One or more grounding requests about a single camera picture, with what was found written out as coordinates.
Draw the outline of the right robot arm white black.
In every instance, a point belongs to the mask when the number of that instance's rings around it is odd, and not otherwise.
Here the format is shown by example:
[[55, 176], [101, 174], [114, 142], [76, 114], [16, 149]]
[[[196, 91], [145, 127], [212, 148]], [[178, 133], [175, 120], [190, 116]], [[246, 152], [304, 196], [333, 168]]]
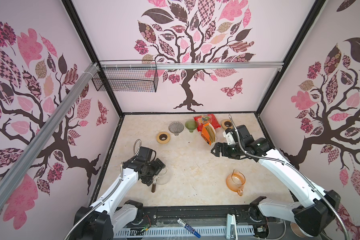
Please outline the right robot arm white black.
[[276, 176], [296, 197], [285, 203], [259, 197], [255, 206], [265, 217], [273, 217], [297, 224], [307, 237], [318, 236], [333, 220], [341, 222], [338, 209], [341, 197], [335, 191], [309, 180], [289, 163], [265, 138], [255, 140], [246, 126], [223, 132], [224, 143], [215, 143], [211, 153], [233, 160], [252, 159]]

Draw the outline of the blue white marker pen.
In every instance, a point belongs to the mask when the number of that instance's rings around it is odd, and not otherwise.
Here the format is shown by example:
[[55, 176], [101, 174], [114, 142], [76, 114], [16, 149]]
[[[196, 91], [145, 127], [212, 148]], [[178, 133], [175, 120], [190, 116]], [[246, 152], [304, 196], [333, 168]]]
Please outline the blue white marker pen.
[[192, 235], [196, 236], [197, 238], [201, 238], [201, 235], [190, 225], [188, 225], [184, 220], [181, 218], [177, 219], [178, 224], [180, 224], [183, 228], [185, 228], [188, 232], [190, 232]]

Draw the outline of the orange coffee filter pack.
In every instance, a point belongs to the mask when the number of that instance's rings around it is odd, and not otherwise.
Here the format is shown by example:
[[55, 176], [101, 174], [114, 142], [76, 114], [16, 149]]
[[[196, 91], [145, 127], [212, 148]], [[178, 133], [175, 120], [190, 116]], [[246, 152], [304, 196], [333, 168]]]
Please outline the orange coffee filter pack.
[[211, 123], [203, 125], [201, 136], [210, 146], [217, 140], [215, 128]]

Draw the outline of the orange glass pitcher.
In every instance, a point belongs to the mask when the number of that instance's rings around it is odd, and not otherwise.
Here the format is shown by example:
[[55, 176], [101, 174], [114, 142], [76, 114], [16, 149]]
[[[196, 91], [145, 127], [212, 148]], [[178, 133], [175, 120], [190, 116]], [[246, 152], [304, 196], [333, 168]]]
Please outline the orange glass pitcher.
[[231, 191], [236, 192], [239, 196], [243, 196], [244, 194], [245, 183], [245, 176], [237, 170], [233, 170], [226, 178], [227, 187]]

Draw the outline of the back aluminium rail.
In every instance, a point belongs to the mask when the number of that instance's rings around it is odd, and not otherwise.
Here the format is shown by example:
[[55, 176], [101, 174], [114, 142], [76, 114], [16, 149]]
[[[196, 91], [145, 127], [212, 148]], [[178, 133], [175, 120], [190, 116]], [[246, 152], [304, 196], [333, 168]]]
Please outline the back aluminium rail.
[[120, 64], [101, 63], [105, 69], [110, 68], [148, 68], [157, 70], [193, 70], [193, 69], [281, 69], [283, 62], [243, 62], [243, 63], [172, 63], [172, 64]]

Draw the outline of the clear glass carafe brown handle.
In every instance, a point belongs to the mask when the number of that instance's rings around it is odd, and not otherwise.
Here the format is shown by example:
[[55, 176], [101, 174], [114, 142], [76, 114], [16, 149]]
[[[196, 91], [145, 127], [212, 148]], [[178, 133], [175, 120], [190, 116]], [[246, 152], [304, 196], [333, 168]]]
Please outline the clear glass carafe brown handle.
[[153, 179], [151, 192], [155, 193], [157, 185], [165, 185], [171, 180], [171, 173], [168, 167], [164, 167]]

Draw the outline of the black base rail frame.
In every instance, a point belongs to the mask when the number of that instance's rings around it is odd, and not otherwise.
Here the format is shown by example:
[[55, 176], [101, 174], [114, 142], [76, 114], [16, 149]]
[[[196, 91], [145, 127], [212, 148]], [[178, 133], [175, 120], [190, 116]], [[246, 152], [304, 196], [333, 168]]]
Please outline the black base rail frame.
[[[141, 233], [149, 228], [182, 227], [181, 218], [192, 228], [224, 226], [227, 214], [236, 216], [240, 240], [295, 240], [290, 222], [274, 217], [264, 217], [253, 205], [143, 207], [140, 222], [127, 224], [124, 228], [139, 228]], [[226, 237], [201, 237], [202, 240], [224, 240]], [[195, 240], [197, 237], [129, 238], [116, 240]]]

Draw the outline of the clear ribbed glass dripper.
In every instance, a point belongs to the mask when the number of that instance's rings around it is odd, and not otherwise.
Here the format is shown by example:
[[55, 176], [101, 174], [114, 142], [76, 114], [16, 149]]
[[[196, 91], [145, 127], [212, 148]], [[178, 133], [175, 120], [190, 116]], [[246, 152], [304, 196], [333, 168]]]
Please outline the clear ribbed glass dripper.
[[184, 130], [184, 128], [184, 124], [178, 121], [170, 123], [168, 127], [169, 131], [175, 136], [178, 136]]

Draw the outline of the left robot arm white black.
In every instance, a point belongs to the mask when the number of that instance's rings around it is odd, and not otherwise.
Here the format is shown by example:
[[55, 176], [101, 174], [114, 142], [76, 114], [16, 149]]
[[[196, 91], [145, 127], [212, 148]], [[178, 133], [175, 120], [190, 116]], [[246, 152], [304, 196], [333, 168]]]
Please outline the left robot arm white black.
[[166, 167], [160, 159], [151, 159], [155, 153], [139, 147], [137, 153], [122, 162], [120, 175], [105, 193], [89, 207], [81, 207], [76, 212], [74, 226], [65, 239], [112, 240], [125, 225], [142, 218], [142, 203], [127, 201], [121, 208], [119, 204], [138, 181], [149, 187]]

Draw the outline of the green glass dripper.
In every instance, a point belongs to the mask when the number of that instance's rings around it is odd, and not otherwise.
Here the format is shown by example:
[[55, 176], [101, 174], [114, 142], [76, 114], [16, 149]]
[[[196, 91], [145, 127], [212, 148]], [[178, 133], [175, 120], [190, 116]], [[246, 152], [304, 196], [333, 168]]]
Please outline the green glass dripper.
[[195, 120], [188, 120], [185, 123], [185, 127], [190, 133], [193, 133], [198, 128], [198, 123]]

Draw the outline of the left aluminium rail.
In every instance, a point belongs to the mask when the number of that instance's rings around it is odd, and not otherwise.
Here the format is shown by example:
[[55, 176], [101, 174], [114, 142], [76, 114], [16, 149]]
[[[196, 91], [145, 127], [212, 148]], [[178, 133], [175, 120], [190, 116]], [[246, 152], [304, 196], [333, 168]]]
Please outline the left aluminium rail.
[[92, 80], [93, 76], [99, 71], [99, 64], [92, 63], [79, 77], [77, 83], [71, 88], [70, 93], [63, 99], [52, 116], [47, 120], [41, 131], [35, 136], [31, 143], [25, 148], [20, 158], [9, 169], [8, 173], [0, 181], [0, 210], [7, 202], [8, 198], [20, 184], [32, 163], [36, 160], [39, 153], [55, 132], [56, 128], [66, 116], [70, 107], [73, 106], [82, 90]]

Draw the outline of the aluminium rail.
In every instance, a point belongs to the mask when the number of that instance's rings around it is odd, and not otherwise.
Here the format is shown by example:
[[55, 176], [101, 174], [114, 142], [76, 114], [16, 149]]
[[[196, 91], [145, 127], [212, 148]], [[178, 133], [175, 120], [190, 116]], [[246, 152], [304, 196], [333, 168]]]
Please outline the aluminium rail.
[[20, 184], [32, 163], [36, 160], [39, 153], [55, 132], [56, 128], [66, 116], [70, 107], [73, 106], [82, 90], [92, 80], [93, 76], [99, 71], [99, 64], [92, 63], [79, 77], [77, 83], [71, 88], [70, 93], [63, 99], [52, 116], [47, 120], [41, 131], [35, 136], [31, 143], [25, 148], [20, 158], [9, 169], [8, 173], [0, 181], [0, 210], [7, 202], [8, 198]]
[[120, 64], [101, 63], [105, 69], [110, 68], [148, 68], [157, 70], [193, 70], [193, 69], [281, 69], [283, 62], [243, 62], [243, 63], [172, 63], [172, 64]]

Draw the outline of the red snack bag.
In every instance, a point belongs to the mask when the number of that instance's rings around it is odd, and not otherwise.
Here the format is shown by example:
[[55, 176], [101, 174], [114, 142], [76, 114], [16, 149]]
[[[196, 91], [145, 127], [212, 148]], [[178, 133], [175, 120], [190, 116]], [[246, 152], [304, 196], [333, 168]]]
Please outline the red snack bag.
[[214, 114], [206, 114], [206, 115], [196, 116], [196, 117], [194, 117], [194, 120], [198, 124], [198, 126], [197, 126], [198, 132], [201, 132], [203, 126], [207, 123], [212, 124], [214, 129], [218, 129], [221, 127], [221, 125], [219, 124], [219, 122]]

